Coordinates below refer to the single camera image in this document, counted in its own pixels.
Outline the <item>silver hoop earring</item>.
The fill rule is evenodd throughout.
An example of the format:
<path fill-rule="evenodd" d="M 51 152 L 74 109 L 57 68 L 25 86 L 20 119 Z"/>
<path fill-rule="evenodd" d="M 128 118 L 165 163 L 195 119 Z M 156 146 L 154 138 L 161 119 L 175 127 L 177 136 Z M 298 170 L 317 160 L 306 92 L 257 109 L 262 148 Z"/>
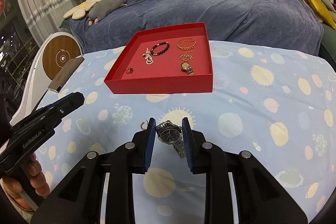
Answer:
<path fill-rule="evenodd" d="M 147 122 L 142 122 L 142 123 L 140 124 L 140 128 L 141 128 L 142 130 L 146 130 L 146 129 L 147 129 Z"/>

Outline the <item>silver blue-dial watch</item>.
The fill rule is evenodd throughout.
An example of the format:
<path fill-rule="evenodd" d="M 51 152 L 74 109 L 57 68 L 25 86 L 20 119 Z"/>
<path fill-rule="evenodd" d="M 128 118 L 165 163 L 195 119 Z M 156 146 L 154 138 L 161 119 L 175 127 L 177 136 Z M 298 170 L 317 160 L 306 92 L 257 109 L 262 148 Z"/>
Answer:
<path fill-rule="evenodd" d="M 183 143 L 182 128 L 180 126 L 168 120 L 157 125 L 155 132 L 160 142 L 172 145 L 179 157 L 185 157 L 185 146 Z"/>

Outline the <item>gold wrist watch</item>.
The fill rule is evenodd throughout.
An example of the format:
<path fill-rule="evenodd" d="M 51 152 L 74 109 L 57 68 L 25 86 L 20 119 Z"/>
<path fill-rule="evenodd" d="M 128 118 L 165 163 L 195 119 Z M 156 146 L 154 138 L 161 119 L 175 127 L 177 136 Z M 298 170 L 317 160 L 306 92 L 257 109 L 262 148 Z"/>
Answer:
<path fill-rule="evenodd" d="M 186 72 L 188 75 L 194 74 L 193 67 L 188 62 L 184 62 L 181 64 L 181 70 Z"/>

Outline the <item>brown leather case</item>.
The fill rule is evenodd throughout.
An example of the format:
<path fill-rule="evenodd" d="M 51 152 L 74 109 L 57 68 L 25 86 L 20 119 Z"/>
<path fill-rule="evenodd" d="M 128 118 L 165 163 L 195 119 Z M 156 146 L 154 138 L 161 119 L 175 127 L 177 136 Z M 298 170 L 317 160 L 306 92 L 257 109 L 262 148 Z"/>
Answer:
<path fill-rule="evenodd" d="M 84 57 L 82 56 L 70 59 L 51 81 L 51 83 L 48 86 L 48 89 L 53 92 L 59 93 L 66 84 L 66 82 L 69 80 L 69 78 L 76 71 L 76 69 L 78 69 L 78 67 L 82 64 L 83 61 Z"/>

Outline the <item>round wooden white device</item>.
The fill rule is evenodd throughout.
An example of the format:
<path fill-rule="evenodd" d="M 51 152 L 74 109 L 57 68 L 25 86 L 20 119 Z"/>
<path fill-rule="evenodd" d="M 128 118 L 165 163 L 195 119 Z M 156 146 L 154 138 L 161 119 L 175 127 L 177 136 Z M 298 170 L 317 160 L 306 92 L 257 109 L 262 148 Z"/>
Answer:
<path fill-rule="evenodd" d="M 10 121 L 12 126 L 38 106 L 54 77 L 70 59 L 81 54 L 80 44 L 68 32 L 56 32 L 45 40 L 30 67 L 21 104 Z"/>

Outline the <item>white flower cushion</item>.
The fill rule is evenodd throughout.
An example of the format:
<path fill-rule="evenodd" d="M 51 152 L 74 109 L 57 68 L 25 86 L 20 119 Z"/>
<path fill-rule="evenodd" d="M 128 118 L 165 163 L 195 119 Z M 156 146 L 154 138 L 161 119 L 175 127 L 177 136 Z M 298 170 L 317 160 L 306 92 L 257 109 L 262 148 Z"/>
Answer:
<path fill-rule="evenodd" d="M 96 3 L 102 0 L 86 0 L 83 3 L 73 7 L 63 15 L 63 19 L 72 18 L 73 20 L 79 20 L 84 18 L 86 13 L 92 9 Z"/>

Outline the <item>planet print blue tablecloth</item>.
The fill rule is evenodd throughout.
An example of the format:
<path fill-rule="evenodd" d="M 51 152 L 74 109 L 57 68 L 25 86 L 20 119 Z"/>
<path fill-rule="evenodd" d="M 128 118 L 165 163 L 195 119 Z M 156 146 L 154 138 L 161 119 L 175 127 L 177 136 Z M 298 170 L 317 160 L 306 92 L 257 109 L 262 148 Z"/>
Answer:
<path fill-rule="evenodd" d="M 335 71 L 298 51 L 210 43 L 211 93 L 115 95 L 104 84 L 121 49 L 88 53 L 59 93 L 42 106 L 81 92 L 84 105 L 68 115 L 37 152 L 54 188 L 89 151 L 106 153 L 130 141 L 142 122 L 190 126 L 223 150 L 248 150 L 312 220 L 335 188 Z"/>

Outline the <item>grey plush toy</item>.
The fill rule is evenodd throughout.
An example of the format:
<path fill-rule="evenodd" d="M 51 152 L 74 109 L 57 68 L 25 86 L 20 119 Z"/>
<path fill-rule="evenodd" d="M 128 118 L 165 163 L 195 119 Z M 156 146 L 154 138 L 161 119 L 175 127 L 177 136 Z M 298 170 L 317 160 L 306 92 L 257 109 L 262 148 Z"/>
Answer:
<path fill-rule="evenodd" d="M 97 2 L 88 13 L 88 25 L 98 24 L 108 14 L 126 5 L 126 0 L 101 0 Z"/>

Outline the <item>red cardboard tray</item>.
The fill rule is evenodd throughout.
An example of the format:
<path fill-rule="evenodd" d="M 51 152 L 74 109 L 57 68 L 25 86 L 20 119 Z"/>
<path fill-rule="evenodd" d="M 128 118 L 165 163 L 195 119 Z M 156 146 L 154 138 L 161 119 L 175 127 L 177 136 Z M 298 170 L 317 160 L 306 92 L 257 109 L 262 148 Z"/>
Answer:
<path fill-rule="evenodd" d="M 181 70 L 188 62 L 194 74 Z M 114 94 L 210 93 L 213 64 L 206 25 L 188 23 L 134 34 L 104 83 Z"/>

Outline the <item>green sofa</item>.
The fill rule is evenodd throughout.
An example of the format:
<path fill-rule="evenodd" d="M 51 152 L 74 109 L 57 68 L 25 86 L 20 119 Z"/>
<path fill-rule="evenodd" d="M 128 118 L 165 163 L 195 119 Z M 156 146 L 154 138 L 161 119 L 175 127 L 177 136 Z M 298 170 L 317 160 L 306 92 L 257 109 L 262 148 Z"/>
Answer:
<path fill-rule="evenodd" d="M 335 30 L 327 24 L 323 26 L 323 37 L 319 48 L 318 56 L 325 59 L 335 69 Z"/>

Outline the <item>gold shiny cushion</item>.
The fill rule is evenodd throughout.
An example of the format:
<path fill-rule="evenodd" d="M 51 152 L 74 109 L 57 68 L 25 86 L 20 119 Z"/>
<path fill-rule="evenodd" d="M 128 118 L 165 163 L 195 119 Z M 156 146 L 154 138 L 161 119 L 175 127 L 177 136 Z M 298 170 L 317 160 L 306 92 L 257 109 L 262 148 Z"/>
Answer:
<path fill-rule="evenodd" d="M 313 11 L 327 23 L 333 30 L 335 30 L 335 21 L 333 20 L 329 10 L 321 0 L 307 0 Z"/>

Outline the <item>blue grey sofa blanket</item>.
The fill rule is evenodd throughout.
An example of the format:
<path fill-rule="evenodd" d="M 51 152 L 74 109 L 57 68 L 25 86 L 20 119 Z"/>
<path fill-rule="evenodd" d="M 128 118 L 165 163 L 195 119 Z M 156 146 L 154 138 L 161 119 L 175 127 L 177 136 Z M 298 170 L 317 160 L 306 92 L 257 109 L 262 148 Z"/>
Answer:
<path fill-rule="evenodd" d="M 318 55 L 323 26 L 303 0 L 126 0 L 98 24 L 71 20 L 86 53 L 124 46 L 139 31 L 203 22 L 209 39 Z"/>

